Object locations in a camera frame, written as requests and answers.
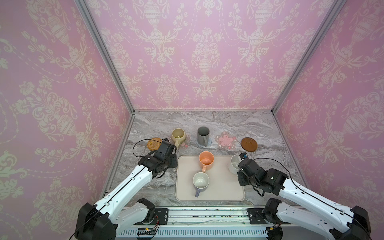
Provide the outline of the pink flower coaster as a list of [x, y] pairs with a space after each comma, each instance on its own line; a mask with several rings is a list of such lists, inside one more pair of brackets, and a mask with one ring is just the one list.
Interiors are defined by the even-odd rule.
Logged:
[[190, 138], [190, 135], [186, 135], [186, 139], [180, 143], [180, 145], [178, 146], [178, 149], [186, 149], [190, 146], [191, 144], [191, 138]]
[[228, 132], [222, 132], [220, 135], [215, 137], [218, 148], [220, 150], [235, 150], [237, 138], [230, 135]]

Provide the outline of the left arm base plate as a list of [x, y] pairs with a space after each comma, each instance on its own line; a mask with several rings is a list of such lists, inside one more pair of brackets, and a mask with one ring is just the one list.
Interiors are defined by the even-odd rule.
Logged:
[[155, 208], [152, 225], [160, 224], [167, 225], [169, 219], [169, 209], [168, 208]]

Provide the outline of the blue grey round coaster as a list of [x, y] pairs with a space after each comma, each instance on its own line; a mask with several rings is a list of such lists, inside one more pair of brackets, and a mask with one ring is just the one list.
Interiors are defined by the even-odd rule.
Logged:
[[209, 148], [212, 145], [212, 141], [207, 136], [205, 137], [199, 136], [196, 140], [196, 143], [201, 148]]

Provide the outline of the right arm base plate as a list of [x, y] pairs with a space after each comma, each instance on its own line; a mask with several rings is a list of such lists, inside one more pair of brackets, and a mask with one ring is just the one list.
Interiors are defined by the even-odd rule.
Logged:
[[264, 225], [267, 224], [263, 208], [248, 208], [247, 216], [251, 225]]

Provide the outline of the aluminium front rail frame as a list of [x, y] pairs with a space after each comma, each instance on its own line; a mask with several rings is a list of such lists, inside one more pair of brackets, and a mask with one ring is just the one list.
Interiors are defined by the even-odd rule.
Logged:
[[[282, 224], [281, 228], [294, 224]], [[167, 225], [137, 223], [133, 229], [135, 239], [153, 237], [202, 238], [202, 237], [268, 237], [267, 229], [274, 224], [251, 225], [245, 207], [229, 208], [170, 208]]]

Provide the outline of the woven tan coaster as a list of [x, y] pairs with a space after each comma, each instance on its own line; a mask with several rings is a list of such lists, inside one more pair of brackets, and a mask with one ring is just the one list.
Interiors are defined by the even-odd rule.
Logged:
[[162, 139], [160, 139], [160, 138], [152, 138], [152, 139], [148, 140], [147, 148], [150, 151], [157, 151], [160, 148], [161, 143], [162, 143]]

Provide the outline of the dark grey mug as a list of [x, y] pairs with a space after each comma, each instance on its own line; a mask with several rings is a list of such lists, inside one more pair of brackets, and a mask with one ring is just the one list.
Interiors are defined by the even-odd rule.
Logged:
[[209, 145], [210, 129], [208, 127], [199, 127], [197, 143], [200, 146], [207, 147]]

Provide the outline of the corner aluminium post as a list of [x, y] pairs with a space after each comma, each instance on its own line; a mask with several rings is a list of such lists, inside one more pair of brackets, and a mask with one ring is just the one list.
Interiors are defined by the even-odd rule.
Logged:
[[311, 60], [312, 56], [316, 52], [317, 48], [321, 44], [322, 40], [326, 36], [328, 30], [330, 29], [331, 25], [333, 24], [333, 22], [335, 21], [335, 19], [339, 15], [340, 11], [342, 10], [342, 8], [346, 2], [347, 2], [346, 0], [333, 1], [327, 14], [325, 15], [325, 18], [322, 20], [319, 28], [315, 32], [312, 40], [310, 41], [304, 54], [302, 55], [301, 59], [299, 60], [298, 65], [296, 66], [291, 77], [287, 81], [286, 86], [284, 87], [281, 94], [279, 95], [274, 107], [271, 109], [271, 113], [273, 116], [277, 115], [279, 109], [282, 107], [284, 101], [286, 100], [289, 93], [293, 89], [295, 82], [298, 80], [298, 78], [300, 77], [302, 72], [305, 70], [306, 65]]
[[86, 1], [84, 0], [74, 0], [75, 4], [77, 5], [79, 12], [84, 19], [87, 28], [91, 34], [92, 39], [95, 42], [95, 45], [104, 61], [106, 64], [106, 68], [108, 69], [112, 80], [114, 81], [115, 85], [117, 86], [117, 89], [131, 115], [135, 114], [135, 110], [133, 108], [133, 104], [131, 103], [128, 93], [123, 85], [123, 82], [119, 76], [119, 73], [112, 61], [112, 57], [110, 53], [108, 52], [107, 46], [103, 41], [102, 34], [99, 31], [97, 24], [88, 8], [88, 5]]

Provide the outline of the orange pink mug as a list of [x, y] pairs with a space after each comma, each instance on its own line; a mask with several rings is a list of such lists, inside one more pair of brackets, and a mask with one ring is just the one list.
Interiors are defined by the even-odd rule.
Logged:
[[199, 162], [202, 168], [202, 172], [206, 173], [214, 165], [215, 157], [211, 152], [204, 151], [199, 155]]

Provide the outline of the brown wooden coaster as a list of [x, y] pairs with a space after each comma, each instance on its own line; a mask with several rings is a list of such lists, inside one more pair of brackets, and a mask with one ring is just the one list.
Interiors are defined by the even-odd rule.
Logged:
[[247, 152], [254, 152], [258, 148], [258, 143], [253, 138], [243, 138], [241, 140], [241, 147]]

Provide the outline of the yellow-green mug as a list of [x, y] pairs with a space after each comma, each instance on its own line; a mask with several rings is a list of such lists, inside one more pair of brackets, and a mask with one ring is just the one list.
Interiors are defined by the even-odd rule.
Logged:
[[171, 138], [177, 148], [186, 140], [186, 133], [183, 129], [175, 129], [172, 131]]

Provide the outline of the left corner aluminium post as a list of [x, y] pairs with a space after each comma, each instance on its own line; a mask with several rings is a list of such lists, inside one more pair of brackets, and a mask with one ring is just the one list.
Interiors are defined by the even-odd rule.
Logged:
[[91, 34], [92, 39], [95, 42], [95, 45], [104, 61], [106, 64], [106, 68], [108, 69], [112, 80], [114, 81], [115, 85], [117, 86], [117, 89], [131, 115], [135, 114], [135, 110], [133, 108], [133, 104], [131, 103], [128, 93], [123, 85], [123, 82], [119, 76], [119, 73], [112, 61], [112, 57], [110, 53], [108, 52], [107, 46], [103, 41], [102, 34], [99, 31], [97, 24], [88, 8], [88, 5], [86, 1], [84, 0], [74, 0], [75, 4], [77, 5], [79, 12], [84, 19], [87, 28]]

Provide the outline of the right corner aluminium post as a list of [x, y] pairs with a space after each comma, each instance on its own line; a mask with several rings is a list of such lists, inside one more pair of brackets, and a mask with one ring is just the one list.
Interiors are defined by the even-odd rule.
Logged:
[[302, 72], [305, 70], [306, 65], [311, 60], [312, 56], [316, 52], [317, 48], [321, 44], [322, 40], [326, 36], [328, 30], [330, 29], [331, 25], [333, 24], [333, 22], [335, 21], [335, 19], [339, 15], [340, 11], [342, 10], [342, 8], [346, 2], [347, 2], [346, 0], [333, 1], [327, 14], [325, 15], [325, 18], [322, 20], [319, 28], [315, 32], [312, 40], [310, 41], [304, 54], [302, 55], [301, 59], [299, 60], [298, 65], [296, 66], [291, 77], [287, 81], [286, 86], [284, 87], [281, 94], [279, 95], [274, 107], [271, 109], [271, 113], [273, 116], [277, 115], [279, 109], [282, 107], [284, 101], [286, 100], [289, 93], [293, 89], [295, 82], [298, 80], [298, 78], [300, 77]]

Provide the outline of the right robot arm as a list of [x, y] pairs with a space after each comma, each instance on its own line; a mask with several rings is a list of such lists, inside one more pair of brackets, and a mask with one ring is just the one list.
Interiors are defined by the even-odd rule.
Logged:
[[246, 153], [239, 157], [239, 184], [252, 186], [261, 197], [275, 195], [261, 213], [267, 223], [274, 224], [267, 229], [269, 240], [282, 239], [282, 224], [297, 225], [329, 240], [371, 239], [369, 214], [364, 208], [331, 201], [297, 183], [290, 172], [264, 170]]

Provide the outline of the beige serving tray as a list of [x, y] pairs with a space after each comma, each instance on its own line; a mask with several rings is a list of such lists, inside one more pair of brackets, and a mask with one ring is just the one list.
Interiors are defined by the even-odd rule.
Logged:
[[241, 202], [245, 190], [237, 175], [230, 172], [231, 156], [215, 156], [213, 167], [207, 171], [210, 183], [198, 197], [193, 184], [195, 174], [202, 171], [198, 156], [181, 156], [178, 159], [176, 199], [181, 202]]

